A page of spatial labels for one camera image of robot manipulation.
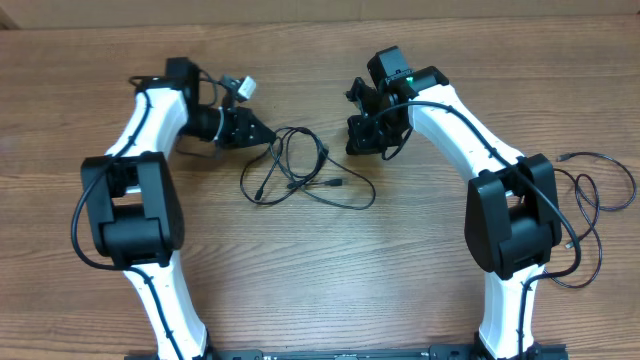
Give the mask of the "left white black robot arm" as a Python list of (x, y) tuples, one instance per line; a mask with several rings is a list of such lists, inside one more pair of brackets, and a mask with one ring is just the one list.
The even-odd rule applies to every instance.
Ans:
[(81, 165), (83, 193), (71, 220), (76, 255), (121, 272), (137, 291), (156, 336), (155, 359), (215, 359), (182, 271), (184, 215), (168, 158), (181, 136), (231, 150), (271, 144), (276, 135), (243, 107), (256, 84), (223, 77), (221, 105), (200, 101), (209, 75), (187, 57), (166, 61), (162, 76), (132, 76), (135, 109), (119, 139)]

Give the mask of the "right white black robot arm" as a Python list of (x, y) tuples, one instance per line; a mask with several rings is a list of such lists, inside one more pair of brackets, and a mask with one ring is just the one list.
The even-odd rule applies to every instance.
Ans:
[(398, 47), (367, 63), (372, 83), (355, 78), (346, 98), (359, 112), (348, 123), (349, 155), (397, 155), (410, 134), (426, 137), (467, 184), (464, 237), (484, 271), (484, 314), (470, 344), (433, 344), (427, 359), (566, 359), (564, 345), (532, 334), (538, 281), (564, 232), (551, 162), (526, 156), (492, 134), (461, 102), (448, 78), (418, 71)]

